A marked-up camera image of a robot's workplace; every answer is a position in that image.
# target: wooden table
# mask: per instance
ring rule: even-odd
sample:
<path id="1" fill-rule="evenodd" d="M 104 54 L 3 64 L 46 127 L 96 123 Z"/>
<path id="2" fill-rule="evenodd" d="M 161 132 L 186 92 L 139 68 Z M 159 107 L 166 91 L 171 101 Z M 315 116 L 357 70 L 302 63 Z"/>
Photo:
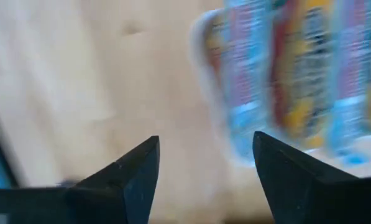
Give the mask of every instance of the wooden table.
<path id="1" fill-rule="evenodd" d="M 86 177 L 157 134 L 161 164 L 151 219 L 269 217 L 255 169 L 223 153 L 229 143 L 212 129 L 187 58 L 190 25 L 221 6 L 0 0 L 0 137 L 22 183 Z M 351 172 L 371 175 L 367 166 Z"/>

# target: plastic bottle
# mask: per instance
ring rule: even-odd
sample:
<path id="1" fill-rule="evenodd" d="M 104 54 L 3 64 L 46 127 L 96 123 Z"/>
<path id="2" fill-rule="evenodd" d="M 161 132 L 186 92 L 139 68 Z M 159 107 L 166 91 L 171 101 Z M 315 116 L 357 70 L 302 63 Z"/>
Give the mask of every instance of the plastic bottle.
<path id="1" fill-rule="evenodd" d="M 272 116 L 285 142 L 297 148 L 319 148 L 326 141 L 334 1 L 285 1 L 274 28 Z"/>
<path id="2" fill-rule="evenodd" d="M 254 131 L 267 127 L 264 105 L 268 66 L 268 0 L 227 0 L 228 50 L 223 53 L 223 87 L 234 153 L 254 165 Z"/>

